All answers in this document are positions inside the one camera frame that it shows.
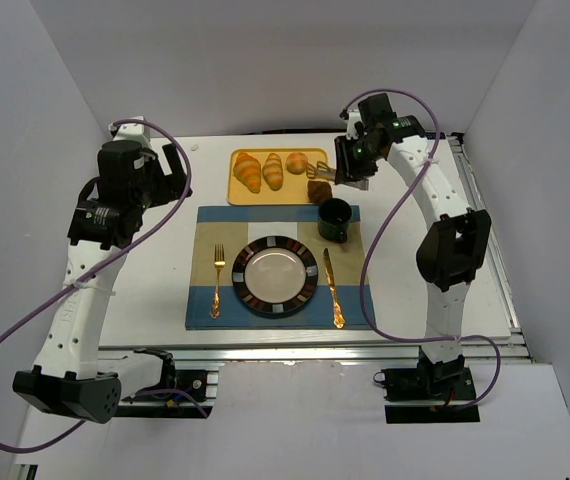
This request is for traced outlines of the brown chocolate croissant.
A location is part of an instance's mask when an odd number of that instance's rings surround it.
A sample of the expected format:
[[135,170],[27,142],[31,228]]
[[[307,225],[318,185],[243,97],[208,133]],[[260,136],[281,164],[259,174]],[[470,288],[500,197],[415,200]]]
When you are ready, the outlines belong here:
[[307,197],[310,203],[320,205],[333,198],[332,186],[326,181],[309,180],[307,183]]

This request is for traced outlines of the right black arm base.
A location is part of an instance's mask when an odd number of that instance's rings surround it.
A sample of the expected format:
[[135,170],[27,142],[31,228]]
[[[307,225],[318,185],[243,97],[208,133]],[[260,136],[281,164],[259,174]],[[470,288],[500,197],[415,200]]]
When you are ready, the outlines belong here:
[[433,364],[419,354],[413,368],[387,368],[372,377],[384,390],[385,420],[392,425],[478,423],[471,371],[460,355]]

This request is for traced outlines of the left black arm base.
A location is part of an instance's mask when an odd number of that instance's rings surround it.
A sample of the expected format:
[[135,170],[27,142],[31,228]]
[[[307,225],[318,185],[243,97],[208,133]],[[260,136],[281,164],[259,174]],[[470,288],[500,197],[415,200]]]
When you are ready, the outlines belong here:
[[139,419],[205,419],[217,396],[219,373],[214,370],[178,370],[174,389],[122,400],[115,416]]

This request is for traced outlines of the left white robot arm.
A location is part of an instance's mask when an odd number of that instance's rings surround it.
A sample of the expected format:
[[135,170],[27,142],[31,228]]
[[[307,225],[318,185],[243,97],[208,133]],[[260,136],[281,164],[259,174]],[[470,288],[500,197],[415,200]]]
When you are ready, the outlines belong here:
[[78,196],[68,230],[70,288],[57,303],[45,343],[31,370],[16,373],[13,391],[46,414],[104,424],[121,400],[167,394],[177,385],[172,355],[136,349],[116,359],[99,356],[114,284],[143,214],[186,193],[177,149],[163,147],[170,171],[157,154],[135,140],[112,140],[98,152],[99,174]]

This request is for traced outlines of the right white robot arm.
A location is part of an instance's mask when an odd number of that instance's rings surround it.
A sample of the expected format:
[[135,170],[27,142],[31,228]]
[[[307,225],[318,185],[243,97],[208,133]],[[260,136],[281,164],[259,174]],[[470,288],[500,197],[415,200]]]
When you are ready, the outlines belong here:
[[473,209],[448,181],[436,158],[440,137],[428,136],[414,116],[399,116],[390,93],[366,92],[341,111],[347,129],[334,141],[334,181],[365,189],[385,161],[405,182],[404,196],[415,200],[427,229],[416,252],[428,291],[419,363],[437,379],[453,377],[464,368],[464,302],[485,259],[491,218]]

